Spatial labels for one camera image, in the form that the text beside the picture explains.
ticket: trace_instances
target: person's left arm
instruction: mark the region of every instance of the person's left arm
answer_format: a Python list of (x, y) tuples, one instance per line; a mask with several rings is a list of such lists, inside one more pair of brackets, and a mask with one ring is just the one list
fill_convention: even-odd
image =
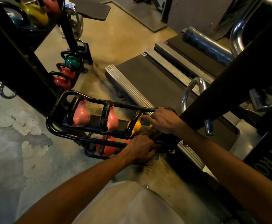
[(156, 149), (150, 149), (154, 143), (150, 138), (154, 137), (154, 133), (135, 136), (119, 154), (52, 190), (27, 210), (15, 224), (72, 223), (117, 173), (133, 163), (146, 162), (156, 154)]

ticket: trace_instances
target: concrete floor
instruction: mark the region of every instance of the concrete floor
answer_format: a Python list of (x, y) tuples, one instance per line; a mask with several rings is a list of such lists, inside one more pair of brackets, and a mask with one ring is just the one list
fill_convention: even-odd
[[(87, 74), (80, 75), (74, 90), (99, 99), (121, 101), (106, 80), (104, 68), (131, 59), (153, 47), (156, 41), (176, 33), (169, 28), (153, 33), (115, 5), (110, 6), (106, 21), (84, 19), (81, 39), (89, 43), (94, 65)], [(35, 53), (47, 71), (53, 71), (56, 63), (62, 62), (59, 53), (67, 48), (55, 28)], [(86, 106), (91, 113), (101, 107)], [(131, 118), (128, 112), (115, 112), (120, 119)], [(73, 141), (50, 134), (45, 118), (19, 97), (0, 97), (0, 223), (13, 223), (46, 193), (98, 162), (86, 157)], [(186, 181), (160, 158), (148, 167), (130, 166), (116, 179), (148, 185), (164, 197), (185, 223), (217, 224), (229, 216), (206, 186), (195, 186), (197, 179), (191, 171), (184, 172)]]

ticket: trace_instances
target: green kettlebell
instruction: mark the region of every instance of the green kettlebell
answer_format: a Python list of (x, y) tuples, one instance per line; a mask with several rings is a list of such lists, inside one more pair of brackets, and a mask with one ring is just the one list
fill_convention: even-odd
[(61, 57), (64, 59), (65, 64), (71, 65), (75, 70), (79, 69), (83, 63), (81, 56), (71, 51), (62, 51), (60, 53)]

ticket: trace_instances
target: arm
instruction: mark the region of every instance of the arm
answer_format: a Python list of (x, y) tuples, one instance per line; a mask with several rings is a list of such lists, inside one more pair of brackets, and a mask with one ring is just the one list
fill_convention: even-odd
[(150, 151), (154, 143), (150, 138), (154, 139), (155, 133), (151, 131), (148, 135), (135, 136), (119, 154), (98, 163), (49, 192), (15, 224), (72, 223), (117, 173), (133, 163), (146, 162), (156, 154), (156, 149)]
[(160, 108), (143, 116), (154, 128), (189, 145), (219, 182), (260, 223), (272, 223), (272, 181), (230, 152), (191, 129), (173, 112)]

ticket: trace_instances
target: beige fabric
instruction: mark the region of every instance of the beige fabric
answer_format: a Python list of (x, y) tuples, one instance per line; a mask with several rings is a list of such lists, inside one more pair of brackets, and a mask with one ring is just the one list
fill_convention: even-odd
[(108, 188), (74, 224), (184, 224), (156, 193), (127, 181)]

